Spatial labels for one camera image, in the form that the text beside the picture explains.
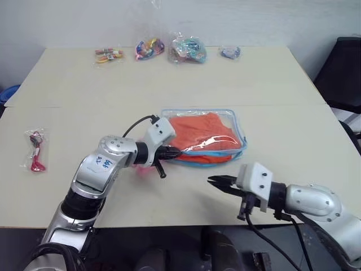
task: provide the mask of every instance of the floor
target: floor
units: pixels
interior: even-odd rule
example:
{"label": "floor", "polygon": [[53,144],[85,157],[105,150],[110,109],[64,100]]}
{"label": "floor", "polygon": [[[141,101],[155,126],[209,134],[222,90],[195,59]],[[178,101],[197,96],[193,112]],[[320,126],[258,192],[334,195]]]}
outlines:
{"label": "floor", "polygon": [[[88,270],[131,271],[137,260],[151,247],[169,250],[171,271],[209,271],[210,262],[199,257],[200,226],[98,229],[86,259]],[[246,226],[214,227],[227,235],[239,251],[247,271],[256,271],[252,252],[268,252],[272,270],[294,270],[292,266]],[[301,225],[303,238],[314,270],[340,271],[315,234]],[[24,260],[44,234],[43,229],[0,229],[1,270],[22,270]],[[296,231],[293,226],[268,226],[261,230],[289,256],[308,271]]]}

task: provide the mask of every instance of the plastic packaging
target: plastic packaging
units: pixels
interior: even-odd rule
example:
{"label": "plastic packaging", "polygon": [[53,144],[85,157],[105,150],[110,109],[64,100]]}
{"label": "plastic packaging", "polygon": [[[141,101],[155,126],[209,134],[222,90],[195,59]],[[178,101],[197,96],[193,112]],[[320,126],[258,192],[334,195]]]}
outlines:
{"label": "plastic packaging", "polygon": [[146,60],[164,52],[164,43],[159,38],[141,41],[135,48],[135,60]]}
{"label": "plastic packaging", "polygon": [[235,60],[240,57],[241,48],[239,48],[238,46],[221,46],[219,48],[219,53],[225,58]]}
{"label": "plastic packaging", "polygon": [[211,167],[239,158],[246,138],[232,110],[163,110],[177,134],[170,145],[183,151],[176,161]]}
{"label": "plastic packaging", "polygon": [[169,59],[174,63],[187,60],[204,63],[207,59],[207,52],[199,38],[184,37],[179,33],[169,45]]}
{"label": "plastic packaging", "polygon": [[103,64],[110,62],[114,59],[120,59],[123,57],[123,51],[115,48],[103,48],[95,50],[95,62]]}
{"label": "plastic packaging", "polygon": [[29,130],[25,132],[25,136],[30,151],[21,167],[32,172],[47,171],[49,137],[46,130],[44,128]]}

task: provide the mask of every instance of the white table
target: white table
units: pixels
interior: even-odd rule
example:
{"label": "white table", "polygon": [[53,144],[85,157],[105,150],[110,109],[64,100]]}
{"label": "white table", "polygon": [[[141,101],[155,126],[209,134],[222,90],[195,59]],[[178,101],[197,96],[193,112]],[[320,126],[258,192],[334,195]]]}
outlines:
{"label": "white table", "polygon": [[[258,161],[286,184],[318,183],[333,189],[361,216],[361,158],[329,107],[286,48],[246,47],[238,62],[209,48],[204,65],[168,63],[166,54],[137,63],[127,49],[121,63],[93,65],[92,50],[46,50],[0,119],[0,226],[47,227],[80,161],[101,137],[122,135],[137,119],[166,107],[230,108],[249,148],[235,162],[199,169],[164,165],[140,177],[124,169],[98,227],[238,224],[240,198],[207,183],[207,176],[237,175]],[[24,131],[50,132],[49,171],[21,164]],[[129,136],[140,138],[142,124]],[[254,211],[254,223],[277,224],[272,212]]]}

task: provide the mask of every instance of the white wall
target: white wall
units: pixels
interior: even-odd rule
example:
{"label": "white wall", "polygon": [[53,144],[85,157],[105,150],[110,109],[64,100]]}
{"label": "white wall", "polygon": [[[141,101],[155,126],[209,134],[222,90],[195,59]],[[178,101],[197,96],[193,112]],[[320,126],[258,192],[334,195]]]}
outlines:
{"label": "white wall", "polygon": [[314,78],[338,36],[361,34],[360,5],[163,0],[157,10],[150,0],[0,0],[0,86],[21,83],[45,47],[134,46],[146,32],[169,31],[199,36],[206,45],[289,46]]}

